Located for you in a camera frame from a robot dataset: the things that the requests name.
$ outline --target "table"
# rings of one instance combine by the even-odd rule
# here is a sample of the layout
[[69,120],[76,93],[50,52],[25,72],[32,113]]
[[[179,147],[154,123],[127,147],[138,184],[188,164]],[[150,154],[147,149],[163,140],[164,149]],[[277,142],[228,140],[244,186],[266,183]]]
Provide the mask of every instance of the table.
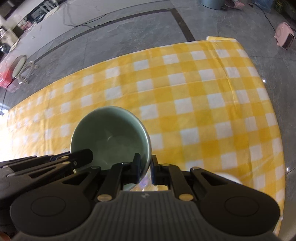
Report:
[[264,84],[235,39],[147,49],[54,82],[2,117],[1,159],[68,151],[78,122],[106,105],[143,122],[159,163],[229,173],[272,196],[283,212],[279,127]]

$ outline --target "bowl rim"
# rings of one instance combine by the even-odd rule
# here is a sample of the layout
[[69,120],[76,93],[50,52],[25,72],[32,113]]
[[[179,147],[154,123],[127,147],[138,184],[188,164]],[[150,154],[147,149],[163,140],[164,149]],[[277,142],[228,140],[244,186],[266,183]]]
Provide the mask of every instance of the bowl rim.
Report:
[[150,140],[150,136],[145,128],[145,126],[143,125],[143,123],[139,120],[138,117],[136,117],[132,112],[124,109],[124,108],[121,108],[121,107],[118,107],[118,106],[113,106],[113,105],[108,105],[108,106],[103,106],[103,107],[99,107],[99,108],[96,108],[94,110],[92,110],[91,112],[89,112],[87,115],[85,115],[80,121],[79,123],[77,124],[77,126],[75,127],[74,131],[73,131],[73,134],[72,134],[72,137],[71,137],[71,143],[70,143],[70,152],[72,152],[72,141],[73,141],[73,136],[75,134],[75,131],[77,130],[79,124],[89,115],[93,114],[94,112],[96,111],[99,111],[99,110],[102,110],[102,109],[114,109],[114,110],[118,110],[118,111],[121,111],[127,115],[129,115],[131,118],[133,118],[138,124],[139,126],[141,127],[141,130],[143,131],[144,135],[145,135],[145,139],[146,139],[146,144],[148,145],[148,155],[147,155],[147,160],[146,160],[146,165],[143,169],[143,172],[142,174],[140,175],[140,181],[144,178],[144,176],[146,175],[147,171],[148,171],[148,168],[149,168],[149,165],[150,165],[150,161],[151,161],[151,158],[152,158],[152,147],[151,147],[151,140]]

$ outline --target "dark floor stripe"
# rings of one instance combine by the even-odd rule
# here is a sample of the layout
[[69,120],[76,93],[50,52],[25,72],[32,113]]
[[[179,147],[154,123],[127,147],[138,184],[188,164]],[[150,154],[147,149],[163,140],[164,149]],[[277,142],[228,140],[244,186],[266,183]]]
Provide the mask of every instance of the dark floor stripe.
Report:
[[174,19],[177,21],[177,23],[178,23],[180,29],[182,30],[187,42],[195,41],[195,38],[193,37],[193,35],[192,35],[191,31],[189,30],[187,24],[185,23],[185,21],[183,20],[183,18],[181,17],[179,12],[177,11],[177,9],[172,8],[170,10],[170,12],[174,16]]
[[70,42],[70,41],[72,41],[72,40],[74,40],[74,39],[76,39],[76,38],[78,38],[80,36],[83,36],[85,34],[88,34],[88,33],[92,32],[92,31],[95,31],[95,30],[97,30],[99,28],[102,28],[102,27],[105,27],[105,26],[108,26],[110,24],[117,23],[117,22],[120,22],[120,21],[128,20],[128,19],[131,19],[131,18],[140,17],[140,16],[144,16],[144,15],[149,15],[149,14],[153,14],[153,13],[161,13],[161,12],[171,12],[174,19],[177,21],[179,27],[181,28],[181,31],[184,34],[186,40],[188,42],[195,41],[195,39],[194,39],[192,33],[190,32],[187,24],[184,22],[183,18],[178,13],[177,9],[175,9],[175,8],[159,9],[159,10],[152,10],[152,11],[132,14],[132,15],[129,15],[129,16],[126,16],[126,17],[118,18],[118,19],[108,21],[106,23],[94,26],[94,27],[84,31],[83,33],[80,33],[80,34],[78,34],[78,35],[76,35],[76,36],[74,36],[72,38],[69,38],[68,40],[60,43],[56,47],[52,48],[51,50],[49,50],[46,53],[44,53],[43,55],[41,55],[38,59],[35,60],[35,62],[38,62],[40,59],[44,58],[46,55],[50,54],[52,51],[55,51],[59,47],[62,47],[63,45],[67,44],[68,42]]

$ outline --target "black cable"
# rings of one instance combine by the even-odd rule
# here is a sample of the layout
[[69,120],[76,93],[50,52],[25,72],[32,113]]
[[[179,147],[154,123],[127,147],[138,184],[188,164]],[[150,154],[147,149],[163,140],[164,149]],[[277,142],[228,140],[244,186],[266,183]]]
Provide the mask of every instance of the black cable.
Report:
[[[86,26],[86,27],[88,27],[88,28],[93,28],[93,27],[95,27],[95,26],[92,26],[92,27],[91,27],[91,26],[88,26],[88,25],[85,25],[85,24],[92,23],[92,22],[97,21],[97,20],[101,19],[102,17],[106,16],[106,14],[104,14],[104,15],[102,15],[101,17],[96,18],[96,19],[94,19],[94,20],[92,20],[92,21],[89,21],[89,22],[85,22],[85,23],[83,23],[83,24],[76,25],[76,24],[74,24],[73,21],[72,21],[72,17],[71,17],[71,15],[70,15],[70,13],[69,13],[69,7],[68,7],[68,6],[69,6],[69,4],[66,3],[66,6],[65,6],[64,9],[63,9],[63,24],[64,24],[65,26],[71,26],[71,27]],[[70,21],[70,23],[71,23],[72,25],[70,25],[70,24],[66,24],[66,22],[65,22],[65,18],[66,18],[66,12],[65,12],[65,10],[66,10],[66,8],[67,8],[67,14],[68,14],[68,16],[69,16],[69,21]]]
[[268,22],[270,23],[270,26],[274,29],[274,27],[273,27],[273,25],[271,24],[271,22],[269,21],[269,19],[268,19],[268,17],[266,17],[266,19],[268,20]]
[[6,92],[7,92],[7,87],[6,87],[6,89],[5,89],[5,93],[4,93],[3,102],[2,102],[2,104],[1,104],[0,115],[2,115],[1,113],[2,113],[2,110],[3,110],[3,105],[4,105],[4,100],[5,100],[5,96],[6,96]]

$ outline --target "metal pin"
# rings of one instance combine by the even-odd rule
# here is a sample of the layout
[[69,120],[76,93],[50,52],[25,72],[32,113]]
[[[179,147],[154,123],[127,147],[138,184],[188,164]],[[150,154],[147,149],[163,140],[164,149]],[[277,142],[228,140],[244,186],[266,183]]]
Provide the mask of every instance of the metal pin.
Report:
[[193,199],[193,196],[189,193],[183,193],[179,196],[179,199],[185,202],[191,201]]
[[101,194],[97,197],[97,199],[100,202],[108,202],[108,201],[112,200],[112,197],[109,194]]

